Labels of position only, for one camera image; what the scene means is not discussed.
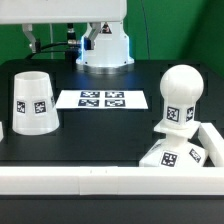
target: white chess pawn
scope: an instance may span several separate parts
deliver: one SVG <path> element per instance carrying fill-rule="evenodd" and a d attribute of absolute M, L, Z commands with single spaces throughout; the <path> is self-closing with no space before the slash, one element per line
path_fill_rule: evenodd
<path fill-rule="evenodd" d="M 169 128 L 186 129 L 194 121 L 196 101 L 203 92 L 200 73 L 188 65 L 169 69 L 160 83 L 164 98 L 163 121 Z"/>
<path fill-rule="evenodd" d="M 200 73 L 191 66 L 177 65 L 163 76 L 163 120 L 154 128 L 166 134 L 141 159 L 140 166 L 203 166 L 207 151 L 188 142 L 199 128 L 194 121 L 195 104 L 203 92 Z"/>

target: white border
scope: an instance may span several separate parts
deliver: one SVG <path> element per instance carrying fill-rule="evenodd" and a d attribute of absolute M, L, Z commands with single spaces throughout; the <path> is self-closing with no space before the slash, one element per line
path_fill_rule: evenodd
<path fill-rule="evenodd" d="M 223 186 L 224 168 L 0 168 L 0 195 L 224 195 Z"/>

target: cable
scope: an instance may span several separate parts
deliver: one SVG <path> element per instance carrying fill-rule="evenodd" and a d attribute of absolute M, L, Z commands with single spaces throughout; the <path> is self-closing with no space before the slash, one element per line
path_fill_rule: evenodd
<path fill-rule="evenodd" d="M 37 54 L 45 54 L 45 53 L 60 53 L 60 52 L 66 52 L 66 51 L 41 51 L 41 52 L 38 52 L 38 53 L 32 53 L 32 54 L 29 54 L 25 59 L 27 60 L 30 60 L 32 59 L 35 55 Z"/>
<path fill-rule="evenodd" d="M 148 53 L 148 59 L 150 60 L 149 29 L 148 29 L 148 24 L 147 24 L 147 19 L 146 19 L 146 13 L 145 13 L 145 6 L 144 6 L 144 3 L 143 3 L 143 0 L 141 0 L 141 5 L 142 5 L 142 12 L 143 12 L 144 23 L 145 23 L 147 53 Z"/>
<path fill-rule="evenodd" d="M 47 44 L 47 45 L 41 47 L 41 50 L 45 50 L 45 49 L 51 48 L 51 47 L 66 46 L 66 45 L 68 45 L 67 42 L 56 42 L 56 43 Z"/>

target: white object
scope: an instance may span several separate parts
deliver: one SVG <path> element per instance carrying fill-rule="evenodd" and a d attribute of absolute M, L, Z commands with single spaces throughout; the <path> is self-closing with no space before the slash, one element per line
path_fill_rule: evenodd
<path fill-rule="evenodd" d="M 57 109 L 148 109 L 143 91 L 62 90 Z"/>
<path fill-rule="evenodd" d="M 88 24 L 82 43 L 84 37 L 90 36 L 92 30 Z M 129 56 L 129 37 L 124 32 L 123 22 L 102 22 L 97 32 L 94 49 L 85 50 L 82 44 L 82 55 L 76 60 L 77 68 L 107 74 L 128 70 L 134 60 Z"/>
<path fill-rule="evenodd" d="M 49 75 L 23 72 L 14 79 L 13 130 L 23 135 L 40 135 L 59 126 Z"/>
<path fill-rule="evenodd" d="M 202 167 L 208 152 L 187 138 L 167 135 L 141 159 L 140 167 Z"/>
<path fill-rule="evenodd" d="M 164 98 L 163 120 L 154 131 L 166 134 L 140 160 L 140 167 L 201 167 L 208 152 L 188 142 L 200 126 L 194 121 L 195 104 L 203 92 L 200 73 L 177 65 L 162 77 L 160 89 Z"/>
<path fill-rule="evenodd" d="M 0 167 L 0 195 L 224 195 L 223 186 L 224 168 Z"/>
<path fill-rule="evenodd" d="M 164 98 L 164 123 L 169 128 L 186 129 L 194 121 L 195 103 L 203 92 L 200 73 L 188 65 L 169 69 L 160 83 Z"/>
<path fill-rule="evenodd" d="M 3 129 L 2 129 L 2 122 L 0 122 L 0 142 L 3 139 L 4 135 L 3 135 Z"/>
<path fill-rule="evenodd" d="M 224 139 L 211 123 L 202 123 L 198 138 L 216 167 L 224 167 Z"/>
<path fill-rule="evenodd" d="M 0 1 L 0 24 L 122 21 L 126 0 Z"/>

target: sticker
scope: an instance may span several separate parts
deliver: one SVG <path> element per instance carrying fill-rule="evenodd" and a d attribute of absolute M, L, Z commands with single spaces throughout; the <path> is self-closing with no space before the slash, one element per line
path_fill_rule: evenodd
<path fill-rule="evenodd" d="M 179 122 L 179 113 L 180 110 L 177 108 L 173 107 L 167 107 L 167 119 L 174 121 L 174 122 Z"/>
<path fill-rule="evenodd" d="M 170 152 L 164 152 L 161 165 L 174 167 L 177 162 L 178 155 Z"/>
<path fill-rule="evenodd" d="M 194 107 L 190 107 L 189 109 L 187 109 L 187 117 L 186 117 L 186 121 L 190 121 L 192 120 L 194 117 Z"/>
<path fill-rule="evenodd" d="M 124 92 L 105 92 L 105 98 L 124 98 Z"/>
<path fill-rule="evenodd" d="M 197 153 L 194 149 L 192 149 L 192 150 L 190 151 L 189 154 L 192 156 L 192 158 L 193 158 L 197 163 L 200 162 L 200 160 L 201 160 L 201 156 L 199 156 L 198 153 Z"/>
<path fill-rule="evenodd" d="M 23 101 L 17 101 L 17 112 L 25 114 L 26 113 L 26 103 Z"/>
<path fill-rule="evenodd" d="M 105 107 L 125 107 L 125 100 L 105 100 Z"/>
<path fill-rule="evenodd" d="M 99 107 L 99 100 L 79 100 L 79 107 Z"/>
<path fill-rule="evenodd" d="M 102 33 L 102 34 L 112 34 L 108 23 L 104 23 L 100 33 Z"/>
<path fill-rule="evenodd" d="M 82 91 L 80 97 L 99 98 L 100 97 L 100 92 L 99 91 Z"/>
<path fill-rule="evenodd" d="M 45 101 L 39 101 L 39 102 L 34 103 L 34 112 L 35 112 L 35 114 L 46 113 L 47 109 L 46 109 Z"/>

